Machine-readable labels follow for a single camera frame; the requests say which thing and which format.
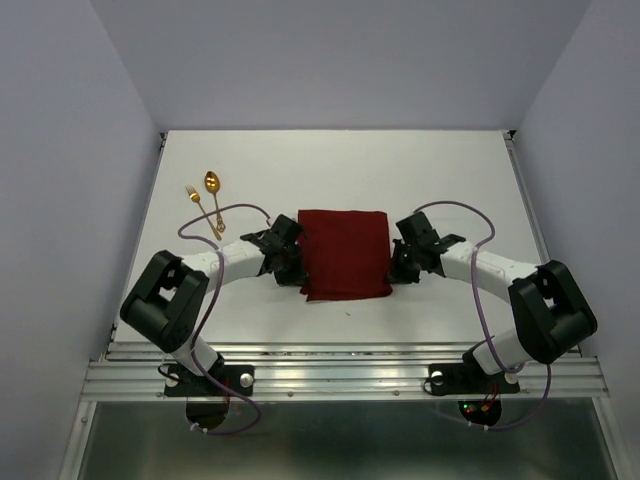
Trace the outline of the dark red cloth napkin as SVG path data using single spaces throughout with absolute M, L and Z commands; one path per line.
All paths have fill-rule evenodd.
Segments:
M 387 297 L 391 264 L 388 216 L 381 211 L 300 210 L 299 237 L 309 302 Z

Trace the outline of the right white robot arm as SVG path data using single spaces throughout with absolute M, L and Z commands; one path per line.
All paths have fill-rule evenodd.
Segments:
M 388 279 L 412 284 L 422 273 L 465 282 L 476 305 L 489 293 L 509 305 L 514 325 L 491 335 L 480 321 L 484 339 L 457 363 L 432 364 L 428 381 L 435 396 L 479 394 L 526 363 L 550 365 L 592 336 L 598 323 L 569 268 L 556 260 L 535 265 L 482 250 L 456 234 L 441 236 L 423 212 L 396 224 Z

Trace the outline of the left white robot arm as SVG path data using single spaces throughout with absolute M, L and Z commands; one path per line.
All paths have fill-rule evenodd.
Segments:
M 155 253 L 120 308 L 120 319 L 168 355 L 160 369 L 164 395 L 222 397 L 253 393 L 255 368 L 227 366 L 201 336 L 221 287 L 272 275 L 280 286 L 303 286 L 308 278 L 298 240 L 305 234 L 295 220 L 280 215 L 269 228 L 240 236 L 224 247 L 177 256 Z

